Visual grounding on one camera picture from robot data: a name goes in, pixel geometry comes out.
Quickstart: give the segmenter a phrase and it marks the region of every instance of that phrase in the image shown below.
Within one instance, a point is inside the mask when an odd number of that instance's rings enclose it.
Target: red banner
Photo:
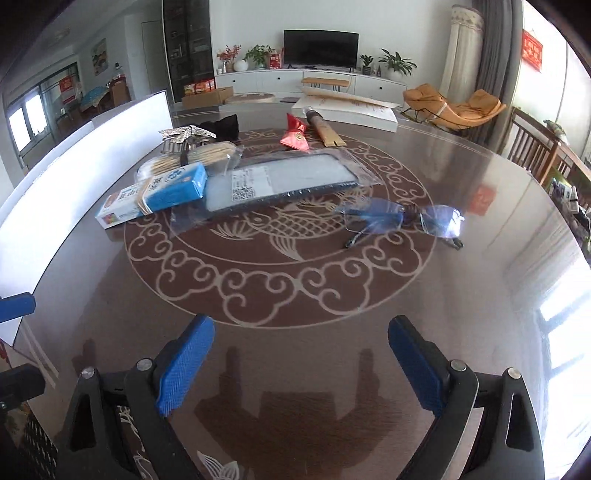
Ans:
[[[60,80],[61,102],[65,105],[76,99],[76,92],[74,91],[74,81],[72,77],[67,76]]]
[[[538,72],[542,70],[543,45],[534,36],[523,31],[523,43],[521,45],[521,58],[529,63]]]

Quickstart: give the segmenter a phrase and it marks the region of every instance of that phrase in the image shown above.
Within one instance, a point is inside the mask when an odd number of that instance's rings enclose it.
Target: television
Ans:
[[[330,30],[284,30],[284,64],[357,66],[359,34]]]

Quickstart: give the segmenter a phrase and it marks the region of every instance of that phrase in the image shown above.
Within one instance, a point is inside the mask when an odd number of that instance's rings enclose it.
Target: label sticker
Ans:
[[[232,201],[256,199],[273,195],[267,167],[242,168],[232,172]]]

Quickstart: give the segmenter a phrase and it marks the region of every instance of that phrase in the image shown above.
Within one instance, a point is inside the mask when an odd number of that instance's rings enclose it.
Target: gray curtain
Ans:
[[[483,89],[502,98],[513,44],[512,0],[472,0],[472,6],[482,14],[485,20],[476,90]],[[467,138],[474,143],[486,146],[496,120],[495,118],[481,127],[469,129]]]

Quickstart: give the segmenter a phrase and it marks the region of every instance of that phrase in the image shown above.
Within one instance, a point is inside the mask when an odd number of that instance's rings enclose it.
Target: qr code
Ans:
[[[232,190],[232,201],[240,202],[241,200],[253,199],[255,197],[255,190],[252,187],[239,187]]]

